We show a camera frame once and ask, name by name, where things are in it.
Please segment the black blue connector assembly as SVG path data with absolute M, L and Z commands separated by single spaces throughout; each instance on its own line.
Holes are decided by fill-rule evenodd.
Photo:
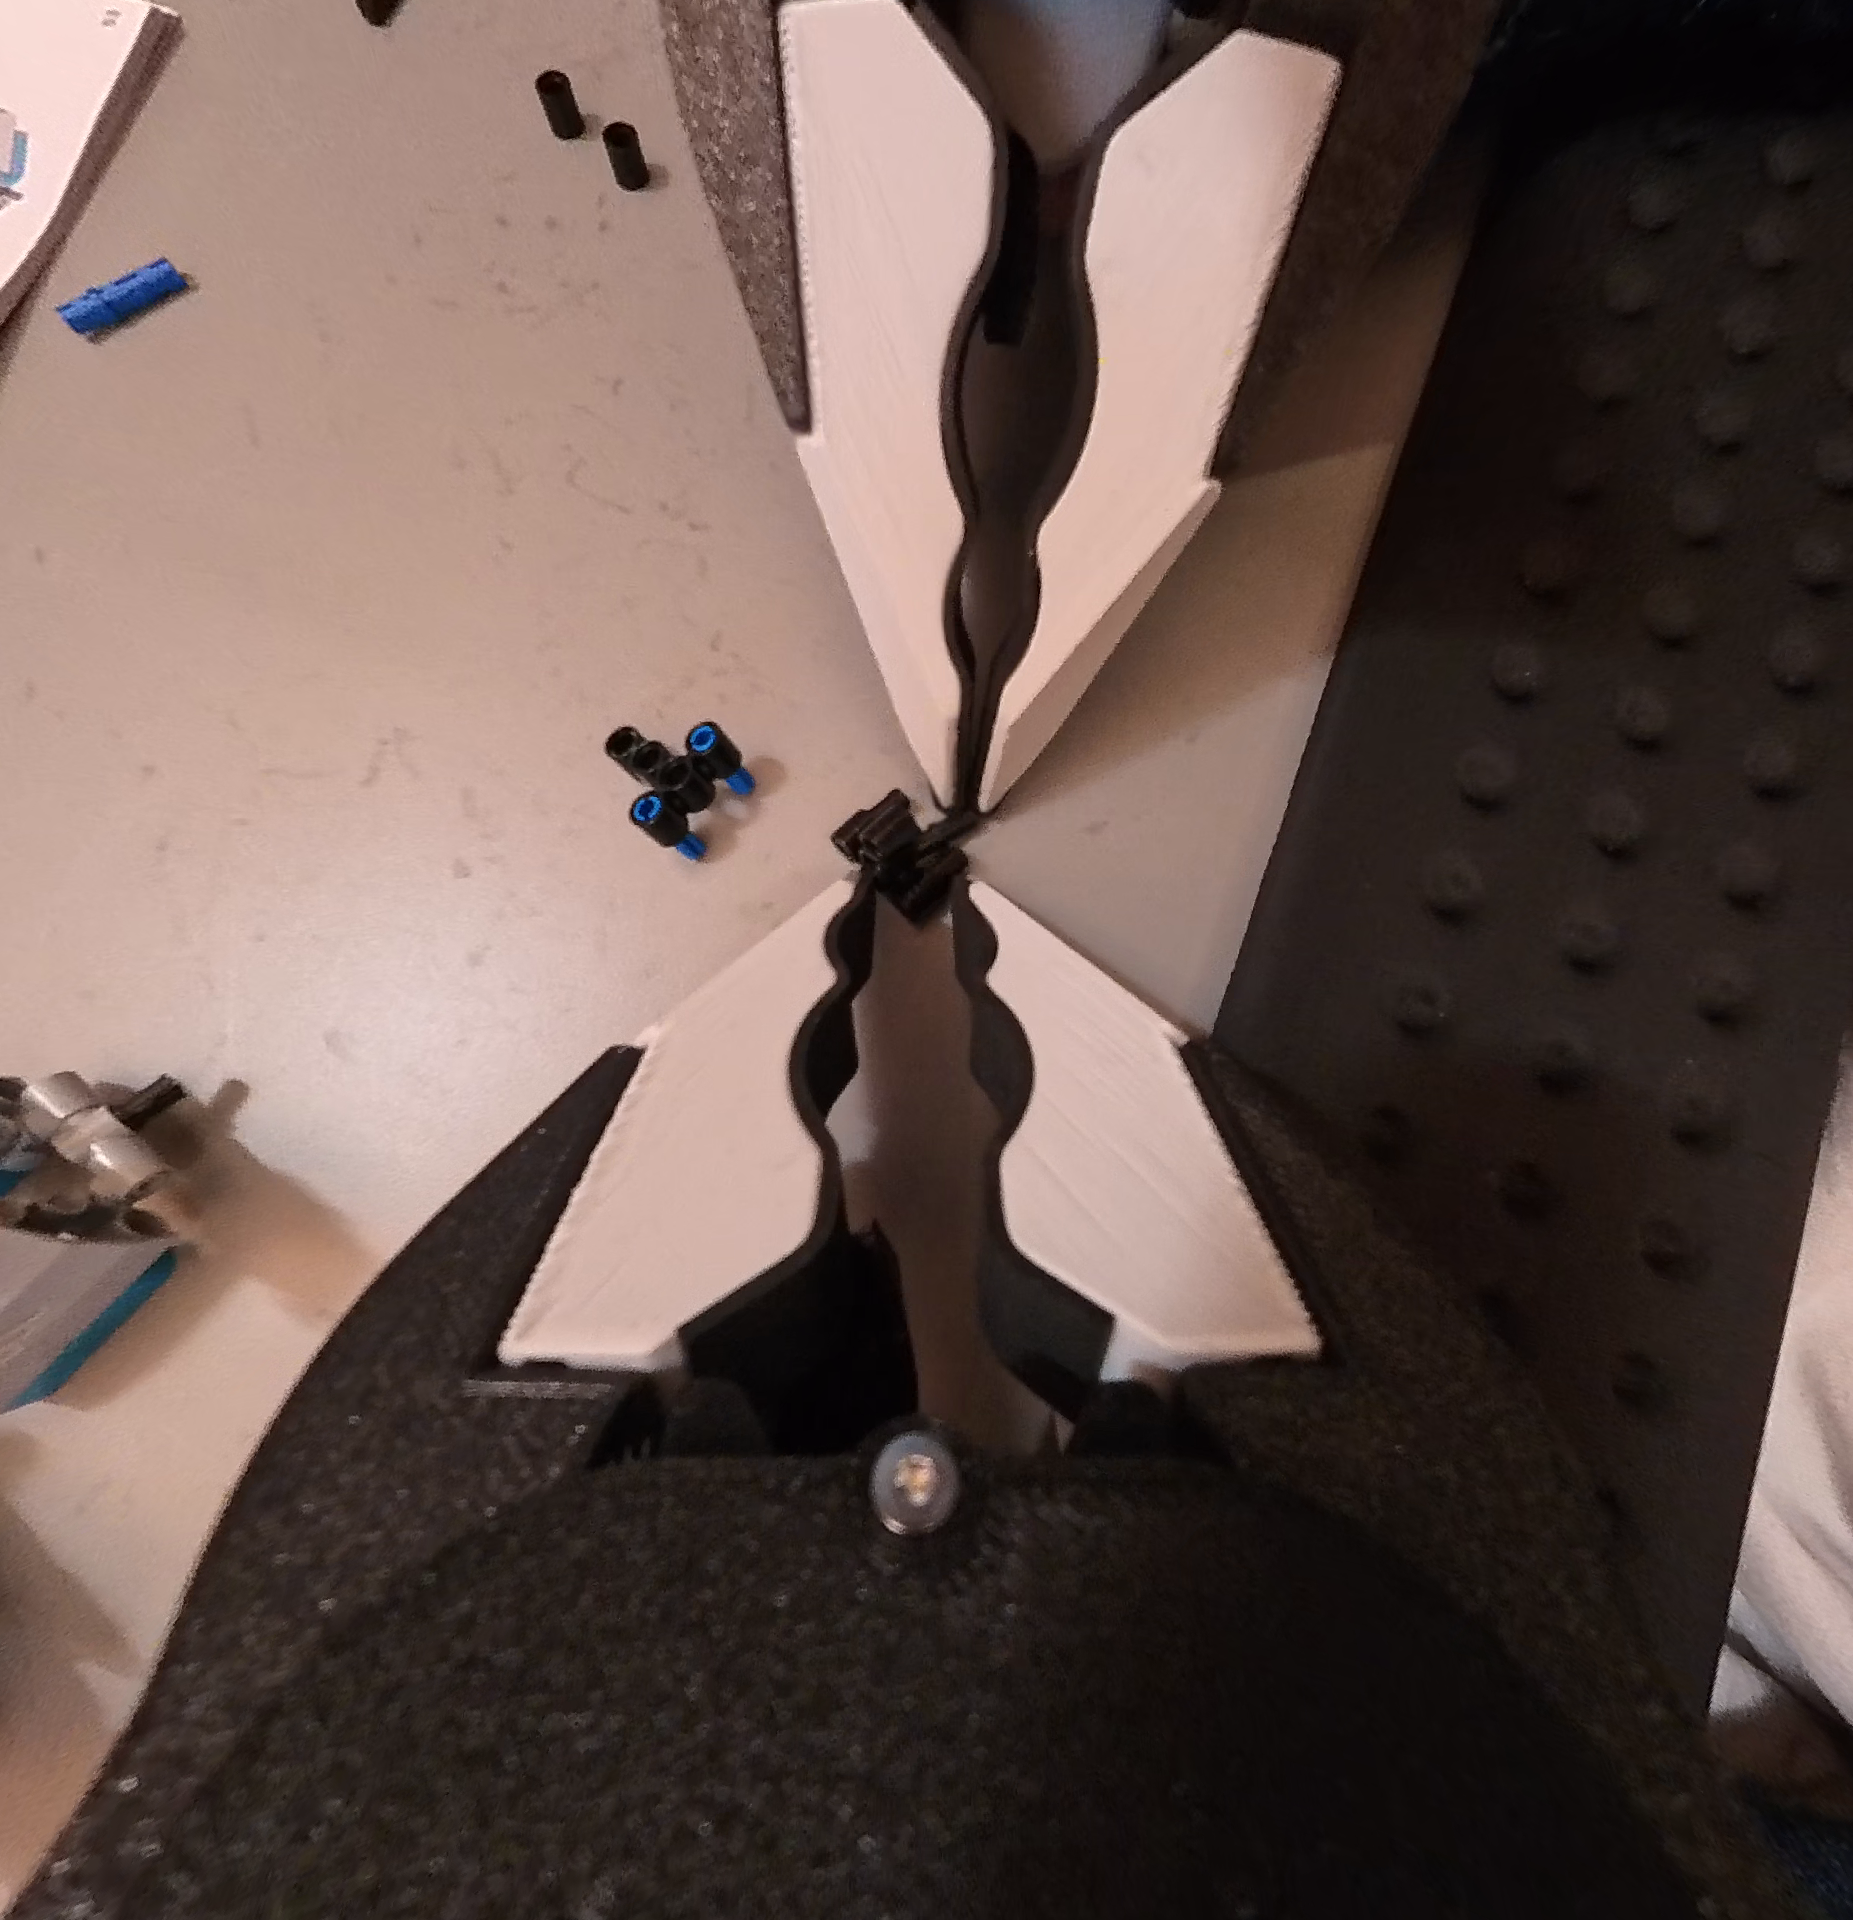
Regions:
M 710 719 L 692 724 L 679 746 L 619 726 L 605 737 L 603 757 L 638 786 L 627 812 L 631 825 L 692 864 L 706 859 L 699 817 L 720 800 L 753 800 L 759 790 L 740 746 Z

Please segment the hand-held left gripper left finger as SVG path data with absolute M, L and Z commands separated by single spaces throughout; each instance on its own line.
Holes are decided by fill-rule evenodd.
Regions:
M 858 1073 L 877 901 L 835 880 L 637 1040 L 638 1060 L 498 1338 L 498 1364 L 651 1375 L 843 1212 L 828 1120 Z

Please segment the toy instruction booklet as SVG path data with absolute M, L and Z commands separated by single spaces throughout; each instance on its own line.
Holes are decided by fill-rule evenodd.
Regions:
M 160 4 L 0 3 L 0 326 L 74 222 L 179 29 Z

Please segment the grey desk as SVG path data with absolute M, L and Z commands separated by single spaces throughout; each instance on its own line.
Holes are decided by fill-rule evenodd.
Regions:
M 198 1257 L 0 1418 L 0 1914 L 362 1288 L 922 790 L 657 4 L 181 12 L 0 335 L 0 1075 L 172 1075 L 225 1134 Z M 192 290 L 56 318 L 156 258 Z M 759 793 L 692 864 L 603 740 L 703 719 Z

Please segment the black studded mat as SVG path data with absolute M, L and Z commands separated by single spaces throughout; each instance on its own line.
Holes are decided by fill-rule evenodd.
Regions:
M 1214 1040 L 1540 1387 L 1681 1694 L 1853 1019 L 1853 93 L 1476 230 Z

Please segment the black connector brick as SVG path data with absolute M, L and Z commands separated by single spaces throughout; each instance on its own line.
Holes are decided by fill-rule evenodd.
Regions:
M 915 815 L 911 797 L 892 788 L 832 831 L 835 851 L 915 929 L 938 916 L 968 869 L 964 844 L 920 846 L 930 826 Z

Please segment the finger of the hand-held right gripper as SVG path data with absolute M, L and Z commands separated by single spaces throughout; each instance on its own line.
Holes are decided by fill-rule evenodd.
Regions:
M 1219 445 L 1341 87 L 1234 27 L 1167 62 L 1088 154 L 1069 275 L 1082 416 L 1034 508 L 1034 609 L 990 698 L 975 807 L 1055 740 L 1211 514 Z
M 899 728 L 954 805 L 973 667 L 957 385 L 1001 244 L 1005 136 L 930 9 L 776 23 L 808 395 L 797 455 Z

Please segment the person's white shirt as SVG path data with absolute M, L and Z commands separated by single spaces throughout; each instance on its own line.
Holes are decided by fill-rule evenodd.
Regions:
M 1853 1114 L 1808 1205 L 1713 1702 L 1757 1691 L 1853 1737 Z

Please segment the blue pin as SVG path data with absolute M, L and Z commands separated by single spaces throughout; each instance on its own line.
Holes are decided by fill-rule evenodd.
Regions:
M 191 279 L 157 257 L 60 302 L 56 318 L 82 341 L 100 341 L 192 290 Z

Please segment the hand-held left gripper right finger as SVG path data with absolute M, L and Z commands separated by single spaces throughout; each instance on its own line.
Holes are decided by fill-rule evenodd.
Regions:
M 964 880 L 954 973 L 987 1098 L 979 1314 L 1055 1413 L 1201 1366 L 1309 1364 L 1318 1324 L 1172 1021 Z

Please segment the blue yellow brick assembly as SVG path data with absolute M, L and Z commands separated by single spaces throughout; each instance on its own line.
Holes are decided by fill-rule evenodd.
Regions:
M 172 1276 L 189 1222 L 145 1131 L 185 1098 L 166 1075 L 0 1076 L 0 1415 L 63 1389 Z

